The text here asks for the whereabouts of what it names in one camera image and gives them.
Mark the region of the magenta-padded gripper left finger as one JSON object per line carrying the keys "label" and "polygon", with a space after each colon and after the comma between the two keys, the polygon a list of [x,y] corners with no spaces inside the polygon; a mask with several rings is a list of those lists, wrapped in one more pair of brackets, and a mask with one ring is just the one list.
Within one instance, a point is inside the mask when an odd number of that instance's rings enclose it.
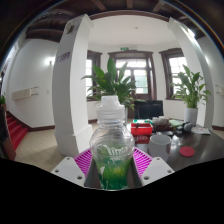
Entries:
{"label": "magenta-padded gripper left finger", "polygon": [[98,173],[89,149],[75,157],[65,157],[51,173],[84,188],[100,188]]}

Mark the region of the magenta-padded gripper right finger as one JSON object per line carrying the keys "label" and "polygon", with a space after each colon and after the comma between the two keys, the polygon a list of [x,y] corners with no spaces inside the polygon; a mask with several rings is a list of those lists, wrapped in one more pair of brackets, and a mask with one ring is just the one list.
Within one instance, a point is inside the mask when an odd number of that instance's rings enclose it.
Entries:
{"label": "magenta-padded gripper right finger", "polygon": [[151,157],[136,148],[128,171],[128,185],[140,188],[172,173],[174,170],[161,157]]}

